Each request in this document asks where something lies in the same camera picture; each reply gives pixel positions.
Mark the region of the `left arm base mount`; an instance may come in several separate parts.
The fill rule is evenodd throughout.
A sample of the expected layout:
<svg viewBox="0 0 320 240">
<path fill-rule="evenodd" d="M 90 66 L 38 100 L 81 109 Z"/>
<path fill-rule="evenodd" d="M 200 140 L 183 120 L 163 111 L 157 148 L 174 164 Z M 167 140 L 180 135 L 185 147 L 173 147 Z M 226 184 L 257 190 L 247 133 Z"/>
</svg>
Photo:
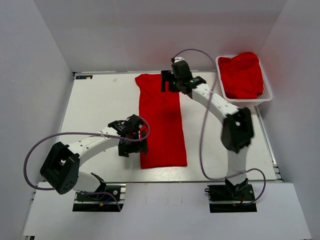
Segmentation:
<svg viewBox="0 0 320 240">
<path fill-rule="evenodd" d="M 82 194 L 76 191 L 72 211 L 91 213 L 119 213 L 125 203 L 126 184 L 107 183 L 101 194 Z"/>
</svg>

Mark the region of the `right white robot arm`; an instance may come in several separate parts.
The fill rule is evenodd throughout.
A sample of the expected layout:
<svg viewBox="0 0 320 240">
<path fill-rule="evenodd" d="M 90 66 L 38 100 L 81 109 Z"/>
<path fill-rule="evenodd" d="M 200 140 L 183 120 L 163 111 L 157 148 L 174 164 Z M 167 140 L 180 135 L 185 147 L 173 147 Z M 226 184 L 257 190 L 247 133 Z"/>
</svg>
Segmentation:
<svg viewBox="0 0 320 240">
<path fill-rule="evenodd" d="M 226 195 L 236 200 L 248 186 L 247 154 L 254 128 L 249 108 L 240 108 L 214 92 L 200 76 L 193 76 L 182 57 L 171 59 L 171 70 L 161 71 L 161 91 L 187 95 L 206 108 L 221 123 L 221 142 L 227 150 L 227 174 L 224 178 Z"/>
</svg>

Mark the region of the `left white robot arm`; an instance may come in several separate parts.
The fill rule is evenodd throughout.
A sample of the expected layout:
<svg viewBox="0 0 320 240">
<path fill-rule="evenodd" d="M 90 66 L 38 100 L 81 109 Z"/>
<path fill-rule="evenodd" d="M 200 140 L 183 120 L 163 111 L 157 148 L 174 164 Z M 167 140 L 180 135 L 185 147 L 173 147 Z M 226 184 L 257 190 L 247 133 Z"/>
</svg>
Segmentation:
<svg viewBox="0 0 320 240">
<path fill-rule="evenodd" d="M 89 193 L 99 200 L 105 196 L 106 182 L 95 173 L 80 171 L 80 167 L 96 155 L 117 148 L 120 157 L 132 153 L 148 152 L 147 137 L 150 126 L 144 118 L 131 115 L 126 120 L 116 120 L 98 133 L 87 133 L 86 138 L 70 144 L 55 143 L 50 149 L 40 174 L 63 195 L 70 190 Z"/>
</svg>

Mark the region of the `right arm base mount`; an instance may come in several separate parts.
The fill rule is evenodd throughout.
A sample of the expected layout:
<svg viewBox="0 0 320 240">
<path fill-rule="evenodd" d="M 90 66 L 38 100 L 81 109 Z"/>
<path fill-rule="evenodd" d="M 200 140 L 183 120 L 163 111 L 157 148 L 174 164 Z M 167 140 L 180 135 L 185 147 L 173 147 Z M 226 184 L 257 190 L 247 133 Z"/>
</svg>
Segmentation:
<svg viewBox="0 0 320 240">
<path fill-rule="evenodd" d="M 255 213 L 257 212 L 253 187 L 249 184 L 236 196 L 226 185 L 208 185 L 204 192 L 208 195 L 210 213 Z"/>
</svg>

